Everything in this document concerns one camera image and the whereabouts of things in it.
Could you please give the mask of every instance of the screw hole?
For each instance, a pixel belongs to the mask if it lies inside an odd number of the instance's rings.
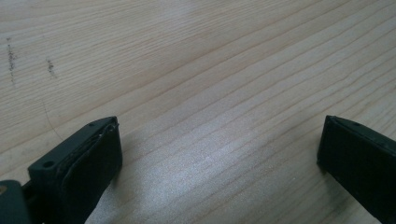
[[[53,164],[55,164],[55,162],[53,162],[53,161],[46,161],[46,162],[44,162],[43,167],[44,167],[44,168],[50,168],[51,166],[53,166]]]

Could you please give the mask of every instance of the small hole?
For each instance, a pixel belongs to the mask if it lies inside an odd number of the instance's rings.
[[[43,167],[44,167],[44,168],[50,168],[51,166],[53,166],[53,164],[55,164],[55,162],[53,162],[53,161],[46,161],[46,162],[44,162]]]
[[[0,185],[0,195],[7,191],[7,186]]]

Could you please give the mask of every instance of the wooden table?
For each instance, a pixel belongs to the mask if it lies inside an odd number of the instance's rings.
[[[3,0],[0,179],[118,116],[88,223],[377,223],[316,165],[325,116],[396,138],[394,0]]]

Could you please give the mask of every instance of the wood grain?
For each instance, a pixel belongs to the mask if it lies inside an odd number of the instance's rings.
[[[0,179],[118,116],[88,223],[377,223],[316,166],[325,116],[396,138],[392,0],[0,2]]]

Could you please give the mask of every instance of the dark green plastic object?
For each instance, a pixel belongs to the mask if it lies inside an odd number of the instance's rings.
[[[396,142],[357,122],[327,116],[318,164],[382,223],[396,223]]]
[[[0,223],[84,223],[122,166],[116,117],[87,124],[29,168],[0,181]]]

